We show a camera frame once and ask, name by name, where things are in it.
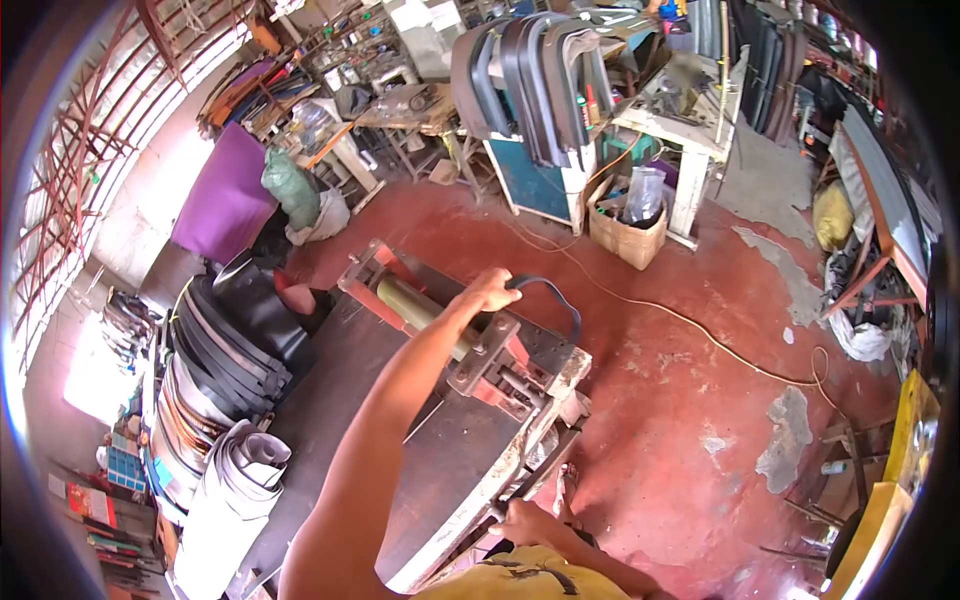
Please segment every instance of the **wire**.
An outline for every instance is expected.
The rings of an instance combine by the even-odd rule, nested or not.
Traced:
[[[540,172],[540,169],[534,169],[534,172],[535,172],[537,175],[541,176],[544,181],[546,181],[547,183],[549,183],[555,190],[557,190],[557,191],[560,192],[561,194],[564,194],[565,196],[577,196],[577,197],[578,197],[578,198],[577,198],[577,202],[580,202],[580,201],[582,200],[580,197],[583,196],[584,192],[587,191],[587,188],[589,187],[590,182],[593,181],[593,180],[595,180],[595,179],[597,179],[598,177],[600,177],[600,174],[601,174],[601,173],[603,173],[603,172],[606,171],[607,169],[611,168],[612,166],[614,166],[614,164],[616,164],[616,163],[619,162],[621,159],[623,159],[624,156],[628,155],[628,154],[630,153],[630,151],[634,148],[634,146],[636,145],[636,143],[637,143],[638,141],[640,141],[640,138],[641,138],[641,137],[643,137],[643,133],[638,133],[638,134],[636,135],[636,139],[635,139],[633,142],[631,142],[629,146],[627,146],[627,149],[623,151],[623,154],[621,154],[620,156],[618,156],[617,158],[615,158],[615,159],[613,160],[613,162],[611,162],[610,164],[608,164],[608,165],[605,166],[604,168],[602,168],[602,169],[600,169],[599,171],[597,171],[596,173],[594,173],[594,174],[593,174],[593,177],[591,177],[590,179],[587,180],[586,183],[584,183],[584,186],[580,188],[580,191],[579,191],[579,192],[568,192],[568,191],[566,191],[565,189],[560,189],[560,187],[558,187],[556,183],[554,183],[553,181],[547,179],[547,178],[546,178],[546,175],[544,175],[543,173]],[[650,159],[650,161],[653,162],[654,160],[657,160],[658,158],[660,158],[660,155],[663,153],[663,148],[665,148],[665,147],[666,147],[666,146],[661,146],[661,147],[660,147],[660,150],[657,152],[657,154],[656,154],[653,158]]]
[[[715,337],[713,337],[713,334],[711,334],[709,331],[707,331],[707,328],[706,328],[706,327],[704,327],[704,326],[702,326],[701,324],[697,323],[697,322],[694,321],[693,319],[690,319],[690,318],[688,318],[688,317],[680,314],[679,312],[675,311],[674,309],[672,309],[672,308],[670,308],[670,307],[668,307],[668,306],[665,306],[665,305],[663,305],[663,304],[660,304],[660,303],[658,303],[658,302],[653,302],[653,301],[649,301],[649,300],[636,300],[636,299],[633,299],[633,298],[627,298],[627,297],[625,297],[625,296],[621,296],[620,294],[617,294],[616,292],[614,292],[614,291],[611,290],[610,288],[605,287],[602,283],[600,283],[599,281],[597,281],[596,279],[593,278],[593,275],[590,274],[590,272],[588,271],[587,267],[585,267],[585,266],[583,265],[583,263],[581,263],[579,260],[577,260],[576,258],[574,258],[572,254],[570,254],[569,252],[567,252],[567,249],[568,249],[568,248],[570,248],[571,246],[573,246],[573,244],[576,244],[576,243],[577,243],[577,241],[580,239],[579,237],[578,237],[577,239],[575,239],[571,244],[568,244],[568,245],[566,245],[566,246],[561,247],[559,244],[557,244],[557,243],[554,242],[553,240],[551,240],[551,239],[549,239],[549,238],[546,238],[546,237],[543,237],[542,235],[539,235],[539,234],[537,234],[537,233],[534,233],[533,231],[531,231],[530,229],[528,229],[527,227],[525,227],[522,223],[516,222],[516,224],[519,225],[520,228],[522,228],[522,229],[523,229],[526,233],[528,233],[529,235],[531,235],[531,236],[533,236],[533,237],[535,237],[535,238],[537,238],[537,239],[539,239],[539,240],[542,240],[543,242],[546,242],[547,244],[550,244],[550,245],[553,246],[554,248],[552,248],[552,249],[543,248],[543,247],[541,247],[540,245],[535,244],[534,242],[530,241],[528,238],[524,237],[523,234],[521,234],[519,231],[517,231],[516,229],[514,229],[512,226],[509,226],[510,229],[517,235],[517,237],[519,237],[521,240],[523,240],[523,242],[525,242],[526,244],[528,244],[528,245],[530,245],[530,246],[532,246],[532,247],[534,247],[534,248],[536,248],[537,250],[540,250],[540,251],[542,251],[542,252],[560,252],[561,254],[563,254],[564,256],[566,256],[567,258],[569,258],[571,261],[573,261],[573,264],[577,265],[577,266],[580,268],[580,270],[584,272],[584,275],[587,276],[587,279],[590,281],[590,283],[592,283],[593,285],[595,285],[596,287],[598,287],[600,290],[606,292],[607,294],[610,294],[611,296],[613,296],[614,298],[616,298],[616,299],[618,299],[618,300],[622,300],[622,301],[628,302],[628,303],[630,303],[630,304],[640,304],[640,305],[643,305],[643,306],[651,306],[651,307],[653,307],[653,308],[657,308],[658,310],[662,310],[663,312],[669,314],[669,315],[672,316],[672,317],[676,317],[677,319],[680,319],[680,320],[683,321],[683,322],[686,322],[686,323],[688,323],[688,324],[693,325],[694,327],[700,329],[700,330],[704,333],[704,335],[706,335],[707,338],[708,338],[711,342],[713,342],[713,344],[714,344],[715,346],[717,346],[718,348],[722,349],[722,350],[725,351],[727,354],[729,354],[730,356],[732,356],[732,357],[735,358],[736,360],[740,361],[741,363],[743,363],[743,364],[746,365],[747,367],[750,367],[750,368],[753,369],[755,372],[758,372],[758,373],[760,373],[760,374],[762,374],[762,375],[766,375],[767,377],[770,377],[770,378],[772,378],[772,379],[777,379],[778,381],[782,381],[783,383],[788,383],[788,384],[791,384],[791,385],[796,385],[796,386],[801,386],[801,387],[806,387],[806,388],[813,388],[813,387],[817,388],[817,390],[820,391],[820,395],[823,396],[823,397],[824,397],[824,400],[827,401],[827,404],[829,404],[831,407],[833,407],[833,410],[835,410],[835,411],[840,415],[840,417],[842,417],[843,419],[846,419],[846,418],[847,418],[847,416],[844,415],[843,411],[841,411],[840,408],[837,407],[837,405],[833,403],[833,400],[831,400],[830,397],[827,396],[827,392],[824,391],[823,382],[827,379],[827,373],[829,372],[829,368],[830,368],[830,357],[829,357],[829,354],[827,354],[827,350],[826,350],[825,348],[823,348],[823,347],[821,347],[821,346],[817,346],[816,348],[813,349],[813,352],[810,354],[810,370],[811,370],[812,373],[813,373],[813,381],[799,381],[799,380],[797,380],[797,379],[790,379],[789,377],[782,377],[782,376],[780,376],[780,375],[777,375],[777,374],[774,373],[774,372],[769,372],[769,371],[763,369],[762,367],[759,367],[759,366],[751,363],[751,362],[748,361],[747,359],[743,358],[742,356],[740,356],[739,354],[737,354],[735,351],[731,350],[730,348],[728,348],[727,346],[725,346],[722,342],[720,342],[720,341],[717,340]],[[817,375],[817,368],[816,368],[816,365],[814,364],[814,358],[816,357],[818,350],[819,350],[820,352],[822,352],[823,355],[824,355],[824,376],[823,376],[823,377],[820,377],[819,375]]]

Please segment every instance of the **purple foam sheet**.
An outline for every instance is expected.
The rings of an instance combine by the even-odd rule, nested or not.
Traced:
[[[224,265],[249,248],[276,211],[276,200],[260,185],[265,152],[229,123],[190,188],[171,239]]]

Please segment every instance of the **cylinder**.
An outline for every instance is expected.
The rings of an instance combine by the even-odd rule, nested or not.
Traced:
[[[376,295],[418,331],[423,331],[434,319],[440,316],[440,313],[444,312],[442,306],[424,296],[397,276],[385,276],[376,286]],[[462,361],[479,337],[476,331],[467,327],[450,352],[453,360]]]

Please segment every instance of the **plastic bag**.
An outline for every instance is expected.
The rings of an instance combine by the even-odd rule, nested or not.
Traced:
[[[302,246],[307,242],[319,242],[339,233],[347,226],[350,219],[350,209],[344,201],[343,194],[336,188],[320,193],[320,216],[312,227],[293,229],[289,225],[285,233],[287,239],[294,246]]]
[[[634,167],[630,175],[630,190],[627,205],[623,210],[623,222],[631,226],[652,226],[660,216],[663,206],[663,180],[666,173],[651,167]]]
[[[306,173],[282,148],[268,148],[264,161],[267,166],[260,185],[280,202],[280,208],[290,217],[290,227],[296,231],[316,223],[320,216],[320,194]]]
[[[294,105],[293,115],[294,122],[300,123],[307,130],[321,128],[326,121],[333,118],[326,108],[322,104],[314,102],[313,98],[306,98],[297,102]]]
[[[853,227],[853,210],[840,180],[831,183],[813,201],[813,228],[817,242],[827,252],[843,248]]]

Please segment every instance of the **stack of rubber strips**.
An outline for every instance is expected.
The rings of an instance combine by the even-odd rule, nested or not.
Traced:
[[[315,359],[307,332],[248,252],[216,279],[194,277],[170,329],[174,352],[143,460],[161,512],[182,524],[217,439],[273,411]]]
[[[506,90],[497,90],[490,76],[497,40]],[[458,37],[450,83],[470,135],[490,139],[494,132],[508,138],[519,133],[530,158],[544,166],[571,166],[568,152],[579,156],[588,143],[578,103],[578,97],[587,98],[588,86],[599,110],[613,111],[600,35],[592,23],[558,12],[495,19]]]

